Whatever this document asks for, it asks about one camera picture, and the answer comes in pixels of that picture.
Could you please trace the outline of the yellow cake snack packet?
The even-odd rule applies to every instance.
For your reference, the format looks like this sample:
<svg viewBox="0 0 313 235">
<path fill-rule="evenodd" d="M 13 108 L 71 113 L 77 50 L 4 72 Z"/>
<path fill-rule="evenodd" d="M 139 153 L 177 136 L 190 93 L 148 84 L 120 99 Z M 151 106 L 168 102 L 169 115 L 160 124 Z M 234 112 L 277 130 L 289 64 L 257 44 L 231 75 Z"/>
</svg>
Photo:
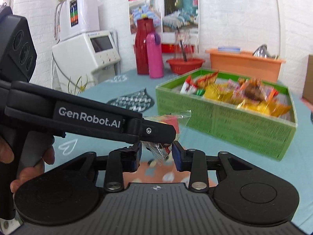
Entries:
<svg viewBox="0 0 313 235">
<path fill-rule="evenodd" d="M 268 116 L 279 117 L 287 114 L 291 110 L 292 106 L 284 105 L 283 103 L 273 100 L 266 102 L 244 99 L 244 101 L 238 104 L 237 108 L 247 109 Z"/>
</svg>

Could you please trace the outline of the green candy packet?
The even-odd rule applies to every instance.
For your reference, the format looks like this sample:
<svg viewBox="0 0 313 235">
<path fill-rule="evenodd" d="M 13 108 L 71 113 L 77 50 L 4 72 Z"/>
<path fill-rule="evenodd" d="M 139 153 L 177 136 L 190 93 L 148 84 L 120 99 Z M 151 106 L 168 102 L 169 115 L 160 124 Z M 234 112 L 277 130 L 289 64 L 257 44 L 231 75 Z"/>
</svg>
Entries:
<svg viewBox="0 0 313 235">
<path fill-rule="evenodd" d="M 197 89 L 195 94 L 197 96 L 201 96 L 202 97 L 204 95 L 204 93 L 205 93 L 205 89 Z"/>
</svg>

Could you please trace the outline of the red white candy packet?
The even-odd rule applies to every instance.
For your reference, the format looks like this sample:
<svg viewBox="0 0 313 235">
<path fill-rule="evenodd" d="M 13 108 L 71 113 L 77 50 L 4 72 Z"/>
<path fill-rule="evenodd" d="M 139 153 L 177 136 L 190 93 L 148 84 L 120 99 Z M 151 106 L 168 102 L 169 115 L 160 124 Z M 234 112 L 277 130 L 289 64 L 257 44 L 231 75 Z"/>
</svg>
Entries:
<svg viewBox="0 0 313 235">
<path fill-rule="evenodd" d="M 195 94 L 197 92 L 197 85 L 192 80 L 192 76 L 189 75 L 181 87 L 180 93 L 181 94 Z"/>
</svg>

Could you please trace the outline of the red thermos jug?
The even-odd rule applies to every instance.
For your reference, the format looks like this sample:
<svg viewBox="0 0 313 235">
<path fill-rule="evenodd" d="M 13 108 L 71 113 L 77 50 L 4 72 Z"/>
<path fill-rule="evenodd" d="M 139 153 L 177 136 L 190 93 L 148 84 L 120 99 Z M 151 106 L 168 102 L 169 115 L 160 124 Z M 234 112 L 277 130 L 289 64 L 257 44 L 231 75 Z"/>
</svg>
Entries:
<svg viewBox="0 0 313 235">
<path fill-rule="evenodd" d="M 148 53 L 146 38 L 148 34 L 156 34 L 153 20 L 142 18 L 137 21 L 137 33 L 135 36 L 134 50 L 136 58 L 137 74 L 148 75 Z"/>
</svg>

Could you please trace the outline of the orange snack packet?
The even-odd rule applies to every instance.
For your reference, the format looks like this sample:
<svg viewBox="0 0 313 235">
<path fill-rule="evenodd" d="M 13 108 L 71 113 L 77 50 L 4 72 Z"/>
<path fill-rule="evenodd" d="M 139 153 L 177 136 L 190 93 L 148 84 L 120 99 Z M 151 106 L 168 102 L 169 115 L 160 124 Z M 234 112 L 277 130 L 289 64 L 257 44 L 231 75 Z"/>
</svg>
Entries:
<svg viewBox="0 0 313 235">
<path fill-rule="evenodd" d="M 239 78 L 238 84 L 239 86 L 233 92 L 233 95 L 255 102 L 270 102 L 280 93 L 275 88 L 264 85 L 258 79 Z"/>
</svg>

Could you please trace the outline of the orange plastic tub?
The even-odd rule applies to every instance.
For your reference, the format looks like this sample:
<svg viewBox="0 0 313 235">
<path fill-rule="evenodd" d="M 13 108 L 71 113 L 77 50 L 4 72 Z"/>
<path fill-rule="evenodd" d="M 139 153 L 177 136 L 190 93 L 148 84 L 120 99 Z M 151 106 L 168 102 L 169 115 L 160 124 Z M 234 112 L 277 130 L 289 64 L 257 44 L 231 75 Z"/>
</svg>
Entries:
<svg viewBox="0 0 313 235">
<path fill-rule="evenodd" d="M 252 52 L 221 52 L 216 48 L 205 51 L 210 55 L 211 68 L 222 72 L 258 78 L 275 83 L 285 60 L 255 57 Z"/>
</svg>

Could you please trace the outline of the green cardboard box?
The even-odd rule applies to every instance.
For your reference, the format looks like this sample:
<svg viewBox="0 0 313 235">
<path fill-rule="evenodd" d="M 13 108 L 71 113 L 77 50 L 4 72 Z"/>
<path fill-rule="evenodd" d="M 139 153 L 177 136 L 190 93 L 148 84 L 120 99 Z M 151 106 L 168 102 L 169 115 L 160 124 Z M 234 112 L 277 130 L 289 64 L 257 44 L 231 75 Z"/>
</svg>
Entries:
<svg viewBox="0 0 313 235">
<path fill-rule="evenodd" d="M 213 70 L 198 69 L 170 79 L 156 87 L 157 111 L 160 115 L 191 111 L 188 126 L 232 144 L 281 160 L 289 148 L 298 126 L 296 110 L 287 87 L 265 81 L 266 87 L 279 92 L 277 100 L 291 107 L 286 114 L 273 117 L 238 108 L 225 102 L 180 93 L 185 79 L 193 80 Z"/>
</svg>

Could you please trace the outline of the white wall water purifier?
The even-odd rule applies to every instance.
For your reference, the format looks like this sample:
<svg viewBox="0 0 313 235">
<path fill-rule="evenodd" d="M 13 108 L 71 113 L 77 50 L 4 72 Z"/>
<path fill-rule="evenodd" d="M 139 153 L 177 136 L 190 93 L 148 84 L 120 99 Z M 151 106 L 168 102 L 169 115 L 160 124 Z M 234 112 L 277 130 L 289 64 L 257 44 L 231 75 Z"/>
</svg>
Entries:
<svg viewBox="0 0 313 235">
<path fill-rule="evenodd" d="M 60 41 L 99 31 L 98 0 L 66 0 L 60 9 L 59 29 Z"/>
</svg>

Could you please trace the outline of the bedding poster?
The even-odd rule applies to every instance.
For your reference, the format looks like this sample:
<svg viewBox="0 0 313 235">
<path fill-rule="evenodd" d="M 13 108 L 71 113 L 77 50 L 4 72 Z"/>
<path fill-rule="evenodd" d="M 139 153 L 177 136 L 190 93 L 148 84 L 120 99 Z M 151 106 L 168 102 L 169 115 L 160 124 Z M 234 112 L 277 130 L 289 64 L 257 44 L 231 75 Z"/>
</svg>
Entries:
<svg viewBox="0 0 313 235">
<path fill-rule="evenodd" d="M 137 32 L 137 22 L 152 19 L 157 32 L 199 32 L 199 0 L 133 0 L 129 2 L 130 32 Z"/>
</svg>

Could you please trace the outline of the brown cardboard box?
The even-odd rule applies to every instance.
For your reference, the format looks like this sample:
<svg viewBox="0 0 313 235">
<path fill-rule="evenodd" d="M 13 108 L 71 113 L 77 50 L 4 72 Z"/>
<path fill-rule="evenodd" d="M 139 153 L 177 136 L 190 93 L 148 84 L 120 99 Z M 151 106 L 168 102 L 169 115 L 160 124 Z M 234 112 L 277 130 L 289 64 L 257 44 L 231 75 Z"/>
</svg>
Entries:
<svg viewBox="0 0 313 235">
<path fill-rule="evenodd" d="M 313 104 L 313 56 L 309 55 L 302 97 Z"/>
</svg>

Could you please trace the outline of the glass pitcher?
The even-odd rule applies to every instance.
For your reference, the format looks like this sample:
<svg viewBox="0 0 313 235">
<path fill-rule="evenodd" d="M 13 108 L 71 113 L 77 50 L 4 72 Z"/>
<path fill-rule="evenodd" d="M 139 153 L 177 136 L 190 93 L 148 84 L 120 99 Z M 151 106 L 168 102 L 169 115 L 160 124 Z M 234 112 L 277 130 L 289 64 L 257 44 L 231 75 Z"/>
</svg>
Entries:
<svg viewBox="0 0 313 235">
<path fill-rule="evenodd" d="M 193 58 L 198 42 L 198 34 L 195 31 L 175 31 L 174 59 L 188 61 Z"/>
</svg>

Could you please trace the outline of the lidded tin container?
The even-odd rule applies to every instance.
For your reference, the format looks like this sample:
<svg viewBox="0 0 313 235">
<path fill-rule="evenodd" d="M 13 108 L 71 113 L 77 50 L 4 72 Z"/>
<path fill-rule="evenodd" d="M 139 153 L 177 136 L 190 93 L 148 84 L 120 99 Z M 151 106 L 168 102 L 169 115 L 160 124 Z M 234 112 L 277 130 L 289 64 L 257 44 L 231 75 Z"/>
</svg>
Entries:
<svg viewBox="0 0 313 235">
<path fill-rule="evenodd" d="M 230 47 L 230 46 L 221 46 L 218 47 L 219 52 L 234 52 L 234 53 L 240 53 L 241 48 L 240 47 Z"/>
</svg>

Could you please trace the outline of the red checkered snack packet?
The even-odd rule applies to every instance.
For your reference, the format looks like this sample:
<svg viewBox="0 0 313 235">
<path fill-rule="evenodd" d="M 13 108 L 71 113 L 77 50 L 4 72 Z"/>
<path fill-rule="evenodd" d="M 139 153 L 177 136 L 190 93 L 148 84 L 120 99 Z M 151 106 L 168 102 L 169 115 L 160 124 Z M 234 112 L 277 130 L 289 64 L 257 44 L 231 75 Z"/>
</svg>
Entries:
<svg viewBox="0 0 313 235">
<path fill-rule="evenodd" d="M 216 81 L 216 78 L 218 77 L 219 72 L 214 72 L 210 74 L 206 74 L 203 76 L 200 76 L 196 80 L 196 86 L 198 89 L 206 89 L 209 84 L 213 84 Z"/>
</svg>

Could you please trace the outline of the yellow chips bag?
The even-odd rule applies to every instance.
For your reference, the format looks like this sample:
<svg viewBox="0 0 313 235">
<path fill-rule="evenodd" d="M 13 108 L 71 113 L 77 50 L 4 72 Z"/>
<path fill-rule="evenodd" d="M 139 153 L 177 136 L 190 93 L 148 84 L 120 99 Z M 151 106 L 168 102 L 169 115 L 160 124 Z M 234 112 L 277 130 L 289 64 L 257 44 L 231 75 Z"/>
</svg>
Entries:
<svg viewBox="0 0 313 235">
<path fill-rule="evenodd" d="M 228 102 L 232 98 L 233 92 L 234 90 L 228 88 L 226 83 L 212 83 L 206 87 L 203 97 L 215 101 Z"/>
</svg>

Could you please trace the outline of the white water dispenser machine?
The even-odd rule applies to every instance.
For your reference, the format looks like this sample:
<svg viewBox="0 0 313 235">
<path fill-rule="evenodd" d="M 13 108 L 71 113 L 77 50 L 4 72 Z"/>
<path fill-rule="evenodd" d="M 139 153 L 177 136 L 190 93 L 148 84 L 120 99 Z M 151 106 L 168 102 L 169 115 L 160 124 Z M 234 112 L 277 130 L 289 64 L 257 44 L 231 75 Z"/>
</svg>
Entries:
<svg viewBox="0 0 313 235">
<path fill-rule="evenodd" d="M 82 33 L 52 47 L 63 92 L 79 94 L 121 72 L 115 30 Z"/>
</svg>

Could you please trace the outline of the clear dark candy packet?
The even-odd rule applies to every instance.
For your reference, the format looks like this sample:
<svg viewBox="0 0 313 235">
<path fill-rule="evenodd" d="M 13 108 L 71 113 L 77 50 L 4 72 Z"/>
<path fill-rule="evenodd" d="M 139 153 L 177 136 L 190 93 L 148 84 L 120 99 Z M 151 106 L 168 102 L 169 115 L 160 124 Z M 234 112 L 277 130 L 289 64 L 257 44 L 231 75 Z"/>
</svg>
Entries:
<svg viewBox="0 0 313 235">
<path fill-rule="evenodd" d="M 170 155 L 172 143 L 186 132 L 191 117 L 192 112 L 187 110 L 144 118 L 142 144 L 158 163 Z"/>
</svg>

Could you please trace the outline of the pink thermos bottle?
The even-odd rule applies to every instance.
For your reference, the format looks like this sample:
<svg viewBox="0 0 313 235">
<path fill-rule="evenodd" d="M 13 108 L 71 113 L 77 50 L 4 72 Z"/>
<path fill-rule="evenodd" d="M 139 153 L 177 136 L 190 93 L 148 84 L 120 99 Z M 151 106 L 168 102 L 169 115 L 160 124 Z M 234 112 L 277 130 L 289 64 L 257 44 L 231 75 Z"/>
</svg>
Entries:
<svg viewBox="0 0 313 235">
<path fill-rule="evenodd" d="M 158 79 L 164 76 L 162 60 L 161 37 L 157 32 L 151 32 L 146 37 L 148 55 L 148 73 L 150 78 Z"/>
</svg>

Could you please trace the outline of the red plastic basin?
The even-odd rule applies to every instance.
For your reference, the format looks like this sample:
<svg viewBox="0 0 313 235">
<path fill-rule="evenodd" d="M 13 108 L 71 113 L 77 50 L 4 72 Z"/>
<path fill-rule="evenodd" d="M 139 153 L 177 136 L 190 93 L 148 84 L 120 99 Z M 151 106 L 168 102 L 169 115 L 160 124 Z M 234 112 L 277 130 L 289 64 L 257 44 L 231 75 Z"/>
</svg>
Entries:
<svg viewBox="0 0 313 235">
<path fill-rule="evenodd" d="M 201 58 L 190 58 L 187 61 L 184 61 L 180 58 L 172 58 L 167 60 L 167 63 L 170 65 L 171 71 L 178 75 L 200 69 L 204 62 L 205 60 Z"/>
</svg>

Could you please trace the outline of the steel bowl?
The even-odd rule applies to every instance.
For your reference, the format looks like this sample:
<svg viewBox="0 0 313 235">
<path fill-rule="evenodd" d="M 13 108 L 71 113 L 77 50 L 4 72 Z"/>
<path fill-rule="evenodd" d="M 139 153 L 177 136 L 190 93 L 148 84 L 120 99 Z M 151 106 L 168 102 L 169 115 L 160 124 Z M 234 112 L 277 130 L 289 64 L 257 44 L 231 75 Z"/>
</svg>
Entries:
<svg viewBox="0 0 313 235">
<path fill-rule="evenodd" d="M 270 53 L 267 50 L 267 45 L 266 44 L 262 44 L 261 46 L 259 46 L 254 52 L 253 52 L 253 56 L 255 57 L 263 57 L 263 58 L 269 58 L 271 57 Z"/>
</svg>

